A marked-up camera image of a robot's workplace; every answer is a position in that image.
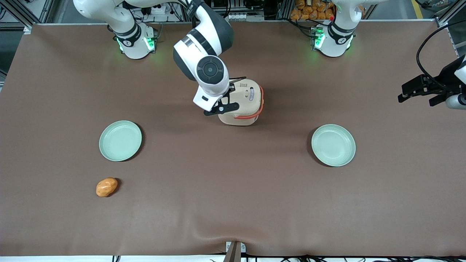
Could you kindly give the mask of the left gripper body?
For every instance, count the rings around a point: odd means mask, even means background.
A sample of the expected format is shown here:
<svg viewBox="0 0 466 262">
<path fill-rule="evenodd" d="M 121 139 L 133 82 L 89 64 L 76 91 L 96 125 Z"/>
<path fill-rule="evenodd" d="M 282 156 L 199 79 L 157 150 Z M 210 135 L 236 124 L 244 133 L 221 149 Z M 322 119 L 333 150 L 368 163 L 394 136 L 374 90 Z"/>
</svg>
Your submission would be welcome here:
<svg viewBox="0 0 466 262">
<path fill-rule="evenodd" d="M 465 55 L 442 68 L 437 80 L 446 86 L 446 90 L 454 94 L 465 94 L 466 58 Z"/>
</svg>

